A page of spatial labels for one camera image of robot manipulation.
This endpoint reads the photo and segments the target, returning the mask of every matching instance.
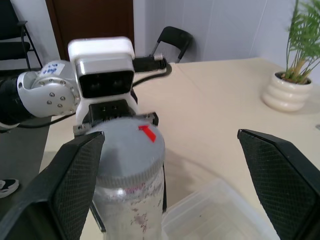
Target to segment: red mark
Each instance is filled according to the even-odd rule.
[[[153,143],[156,141],[157,136],[150,130],[149,125],[141,125],[139,130],[142,130]]]

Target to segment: gray bottle cap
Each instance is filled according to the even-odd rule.
[[[141,126],[147,126],[155,135],[154,142]],[[164,164],[165,141],[160,131],[146,121],[117,118],[98,124],[88,133],[93,132],[104,132],[105,137],[96,178],[98,186],[134,187],[152,178]]]

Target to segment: shoe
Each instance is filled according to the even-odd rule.
[[[19,187],[17,179],[0,180],[0,199],[12,194]]]

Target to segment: table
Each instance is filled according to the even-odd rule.
[[[169,77],[137,86],[140,111],[155,111],[166,144],[167,203],[172,206],[215,178],[223,178],[260,215],[256,195],[237,139],[238,129],[275,135],[292,142],[320,169],[320,86],[295,113],[267,107],[260,94],[282,68],[261,58],[180,63]],[[50,127],[40,170],[62,144],[73,139],[75,118]],[[81,239],[101,239],[89,212]]]

